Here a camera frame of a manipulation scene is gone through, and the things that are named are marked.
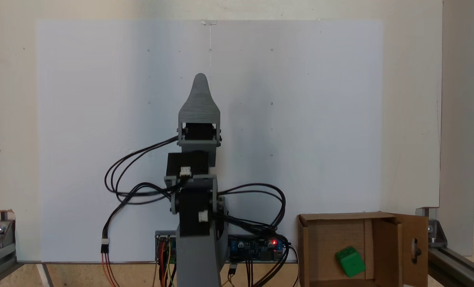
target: green block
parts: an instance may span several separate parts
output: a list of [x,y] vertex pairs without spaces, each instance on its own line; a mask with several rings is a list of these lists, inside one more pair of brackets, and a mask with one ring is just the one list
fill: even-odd
[[349,277],[356,276],[366,269],[361,255],[359,255],[359,252],[352,246],[337,252],[336,258],[341,264],[345,274]]

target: red wire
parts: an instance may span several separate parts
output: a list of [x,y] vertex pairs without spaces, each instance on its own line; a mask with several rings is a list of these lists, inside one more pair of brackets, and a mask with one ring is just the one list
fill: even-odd
[[113,274],[113,269],[111,269],[111,262],[109,261],[109,253],[106,253],[106,264],[108,266],[109,272],[110,272],[110,277],[113,278],[114,283],[116,284],[117,287],[120,287],[120,284],[116,281],[116,278]]
[[154,287],[155,286],[155,275],[157,274],[157,262],[155,262],[155,268],[153,269],[153,281],[152,281],[152,284],[151,284],[151,287]]
[[106,273],[106,267],[104,266],[104,254],[101,253],[100,258],[101,258],[101,262],[102,262],[102,269],[104,270],[104,275],[106,276],[106,279],[108,280],[109,284],[111,284],[112,287],[115,287],[113,282],[111,280],[109,280],[109,276]]

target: white backdrop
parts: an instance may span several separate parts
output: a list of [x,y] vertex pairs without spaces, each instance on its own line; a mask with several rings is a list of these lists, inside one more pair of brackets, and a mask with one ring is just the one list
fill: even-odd
[[[219,188],[265,182],[295,216],[381,207],[382,24],[373,20],[41,20],[37,24],[42,261],[98,261],[117,206],[104,189],[122,156],[175,135],[196,73],[221,110]],[[173,144],[129,169],[122,187],[161,183]],[[262,195],[228,200],[268,221]],[[111,260],[153,260],[155,230],[175,229],[166,201],[126,207],[110,227]]]

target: bolt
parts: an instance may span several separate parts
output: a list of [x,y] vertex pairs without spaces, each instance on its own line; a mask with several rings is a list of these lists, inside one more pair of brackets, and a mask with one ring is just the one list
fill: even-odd
[[0,225],[0,234],[5,233],[5,230],[7,230],[7,227],[5,225]]

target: cardboard box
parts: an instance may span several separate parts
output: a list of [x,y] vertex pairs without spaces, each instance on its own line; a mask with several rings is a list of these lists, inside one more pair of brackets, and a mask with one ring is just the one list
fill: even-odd
[[[300,214],[297,224],[301,287],[428,286],[426,217],[381,211]],[[335,256],[349,246],[366,264],[352,278]]]

